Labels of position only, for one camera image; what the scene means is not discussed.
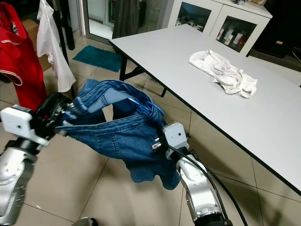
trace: blue jeans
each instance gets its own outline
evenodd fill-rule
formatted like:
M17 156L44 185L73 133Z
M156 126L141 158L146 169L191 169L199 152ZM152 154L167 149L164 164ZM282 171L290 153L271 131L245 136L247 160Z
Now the blue jeans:
M140 113L128 98L152 102L130 84L88 79L57 129L103 155L122 159L134 182L152 181L159 175L164 188L174 189L180 181L175 163L165 157L165 148L151 148L164 126L159 111L152 107L151 113ZM113 121L106 122L102 109L111 104Z

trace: hanging clothes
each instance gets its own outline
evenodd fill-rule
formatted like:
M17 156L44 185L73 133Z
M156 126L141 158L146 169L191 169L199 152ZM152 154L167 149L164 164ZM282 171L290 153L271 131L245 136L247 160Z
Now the hanging clothes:
M0 3L0 73L14 84L20 106L36 110L47 98L43 71L15 9Z
M48 61L53 65L54 74L57 78L58 92L67 92L76 80L59 46L59 35L52 17L53 12L54 10L46 0L40 0L37 17L40 20L37 36L37 54L38 57L45 54L48 55Z

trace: crumpled white cloth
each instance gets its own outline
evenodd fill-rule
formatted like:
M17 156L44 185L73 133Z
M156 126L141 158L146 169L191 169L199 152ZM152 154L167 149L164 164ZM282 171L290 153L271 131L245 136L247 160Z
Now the crumpled white cloth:
M189 63L214 77L212 82L218 82L227 94L250 98L256 91L257 79L251 78L212 50L192 54Z

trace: red garment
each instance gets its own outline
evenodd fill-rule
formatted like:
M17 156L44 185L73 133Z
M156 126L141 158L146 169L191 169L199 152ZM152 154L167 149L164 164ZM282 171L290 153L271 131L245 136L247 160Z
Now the red garment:
M15 9L4 2L0 3L0 73L14 83L20 106L35 111L46 99L43 70L32 41Z

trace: floor grout line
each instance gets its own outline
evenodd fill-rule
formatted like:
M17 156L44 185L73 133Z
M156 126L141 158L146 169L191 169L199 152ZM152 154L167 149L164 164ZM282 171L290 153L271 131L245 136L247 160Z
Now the floor grout line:
M86 202L86 204L85 204L85 206L84 206L84 208L83 208L83 211L81 212L81 214L80 214L80 216L79 216L79 219L80 219L81 215L84 213L85 208L86 208L86 206L87 206L87 204L88 204L88 202L89 202L89 200L90 200L90 198L91 198L91 195L93 194L94 189L95 189L95 187L96 187L96 185L97 185L97 183L98 183L98 181L99 181L99 179L100 179L100 176L102 175L102 173L103 173L103 171L104 171L104 168L106 167L106 165L107 165L109 159L110 159L110 158L108 158L107 161L105 162L105 164L104 164L104 166L103 166L103 170L102 170L101 173L99 174L99 177L98 177L98 179L97 179L97 181L96 181L96 183L95 183L95 185L94 185L94 187L93 187L93 189L92 189L92 191L91 191L91 194L89 195L89 198L88 198L88 200L87 200L87 202Z
M82 84L84 84L85 82L87 81L87 78L78 86L78 87L75 87L75 89L79 92L80 90L79 90L79 88L80 88L80 86L82 85Z
M299 200L295 200L295 199L292 199L292 198L288 198L288 197L285 197L285 196L283 196L283 195L280 195L280 194L277 194L277 193L274 193L274 192L269 192L269 191L264 190L264 189L262 189L262 188L257 188L257 189L262 190L262 191L265 191L265 192L268 192L268 193L271 193L271 194L278 195L278 196L280 196L280 197L282 197L282 198L290 199L290 200L292 200L292 201L300 202L300 203L301 203L301 201L299 201Z
M36 207L36 206L31 206L31 205L26 204L26 203L24 203L24 205L33 207L33 208L35 208L35 209L37 209L37 210L43 211L43 212L48 213L48 214L50 214L50 215L52 215L52 216L55 216L55 217L58 217L58 218L61 218L61 219L64 219L64 220L68 220L68 219L63 218L63 217L60 217L60 216L58 216L58 215L56 215L56 214L53 214L53 213L47 212L47 211L45 211L45 210L43 210L43 209L40 209L40 208L38 208L38 207Z
M224 177L224 178L227 178L227 179L230 179L230 180L233 180L233 181L236 181L236 182L242 183L242 184L244 184L244 185L248 185L248 186L251 186L251 187L257 188L256 186L253 186L253 185L247 184L247 183L245 183L245 182L241 182L241 181L239 181L239 180L235 180L235 179L233 179L233 178L226 177L226 176L224 176L224 175L221 175L221 174L215 173L214 171L213 171L213 173L214 173L214 174L216 174L216 175L218 175L218 176L221 176L221 177Z
M146 81L148 80L148 78L149 78L149 75L147 75L147 78L146 78L146 80L145 80L145 82L144 82L144 84L143 84L143 86L142 86L142 89L141 89L141 91L143 90L143 88L144 88L144 86L145 86L145 84L146 84Z
M84 46L84 47L87 46L87 45L85 45L85 44L81 44L81 43L78 43L78 42L75 42L75 44L78 44L78 45L81 45L81 46Z
M191 111L186 111L186 110L183 110L183 109L181 109L181 108L178 108L178 107L175 107L175 106L171 106L171 105L168 105L168 104L166 104L166 103L162 103L162 102L160 102L160 101L158 101L158 100L154 100L154 99L152 99L152 100L153 100L154 102L159 102L160 104L163 104L163 105L166 105L166 106L169 106L169 107L173 107L173 108L176 108L176 109L179 109L179 110L182 110L182 111L191 113Z
M183 204L183 194L184 194L184 187L182 187L181 207L180 207L180 216L179 216L179 226L180 226L180 222L181 222L181 213L182 213L182 204Z
M90 79L91 75L98 69L99 67L96 67L96 69L89 75L89 78L87 79Z
M1 100L1 99L0 99L0 101L3 101L3 102L5 102L5 103L7 103L7 104L10 104L10 105L14 105L14 104L12 104L12 103L10 103L10 102L7 102L7 101L5 101L5 100Z
M76 76L79 76L79 77L81 77L81 78L85 78L85 79L87 79L86 77L84 77L84 76L82 76L82 75L78 75L78 74L76 74L76 73L73 73L73 72L72 72L72 74L73 74L73 75L76 75Z
M190 135L190 126L191 126L191 116L192 116L192 113L190 112L190 119L189 119L189 130L188 130L188 133Z
M251 163L252 163L252 169L253 169L253 173L254 173L254 179L255 179L255 184L256 184L256 191L257 191L257 198L258 198L258 202L259 202L259 210L260 210L260 215L261 215L261 221L262 221L262 226L263 224L263 216L262 216L262 209L261 209L261 204L260 204L260 199L259 199L259 193L258 193L258 187L257 187L257 182L256 182L256 176L255 176L255 170L254 170L254 165L253 165L253 159L251 158Z

